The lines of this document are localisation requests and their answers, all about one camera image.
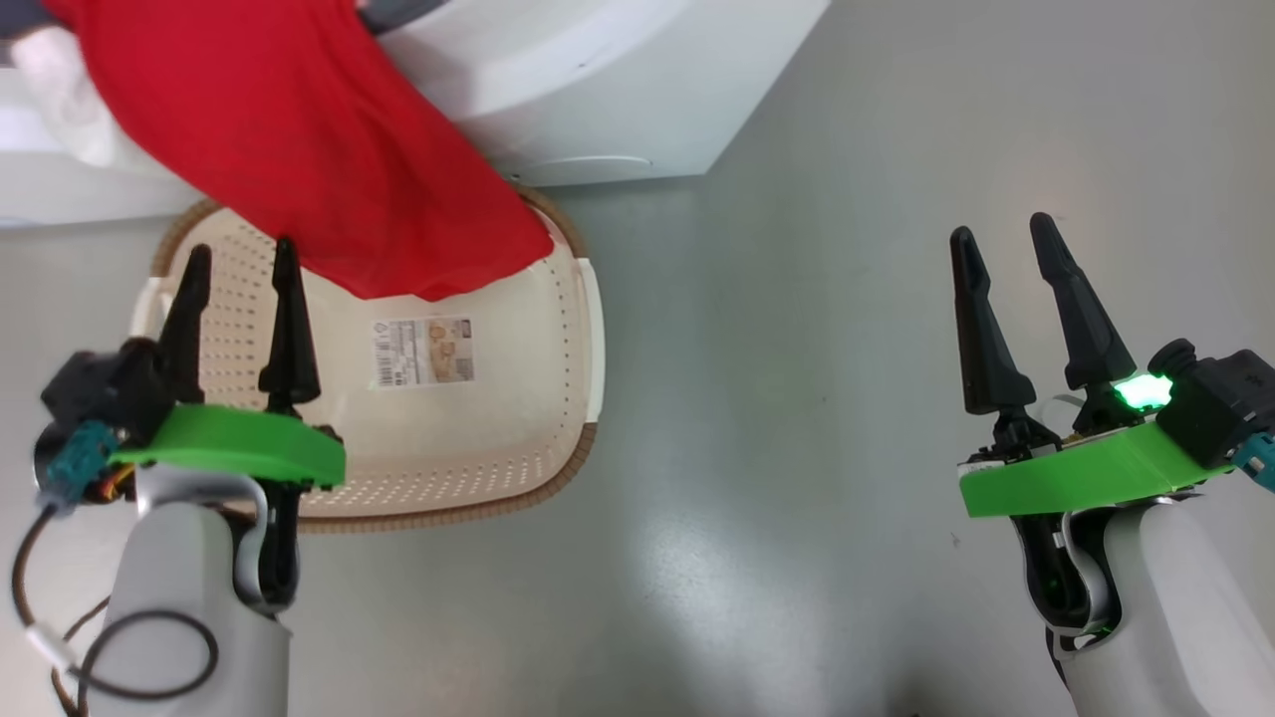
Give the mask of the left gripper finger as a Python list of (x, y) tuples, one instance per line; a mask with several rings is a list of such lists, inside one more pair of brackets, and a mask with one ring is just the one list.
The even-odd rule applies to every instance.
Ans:
[(203, 404), (200, 385), (200, 347), (203, 313), (210, 299), (210, 248), (196, 245), (187, 254), (178, 290), (159, 332), (162, 373), (173, 399), (184, 404)]
[(275, 242), (270, 285), (275, 291), (275, 318), (268, 362), (258, 376), (266, 395), (266, 412), (297, 415), (300, 404), (323, 394), (312, 328), (303, 287), (300, 254), (288, 237)]

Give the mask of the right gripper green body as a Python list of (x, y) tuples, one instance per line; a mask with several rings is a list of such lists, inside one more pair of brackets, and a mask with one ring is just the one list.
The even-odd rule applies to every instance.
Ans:
[(1193, 462), (1162, 427), (1156, 412), (1066, 443), (1021, 403), (968, 398), (969, 415), (997, 416), (993, 443), (961, 464), (959, 490), (973, 518), (1052, 515), (1128, 504), (1204, 484), (1223, 472)]

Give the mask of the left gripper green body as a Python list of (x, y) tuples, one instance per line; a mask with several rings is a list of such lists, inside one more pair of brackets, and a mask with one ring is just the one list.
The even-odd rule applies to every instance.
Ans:
[(337, 438), (301, 418), (228, 404), (177, 404), (145, 447), (122, 448), (113, 464), (167, 464), (329, 490), (346, 485)]

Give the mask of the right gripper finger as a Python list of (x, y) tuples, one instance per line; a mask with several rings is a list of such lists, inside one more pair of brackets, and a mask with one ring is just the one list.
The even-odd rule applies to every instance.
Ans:
[(1076, 263), (1054, 218), (1037, 212), (1030, 218), (1029, 228), (1040, 276), (1054, 295), (1065, 330), (1067, 385), (1076, 390), (1133, 376), (1139, 365), (1121, 339), (1119, 330), (1113, 327), (1088, 273)]
[(952, 231), (950, 254), (965, 411), (991, 415), (1034, 403), (1035, 387), (1017, 370), (991, 305), (991, 277), (970, 228)]

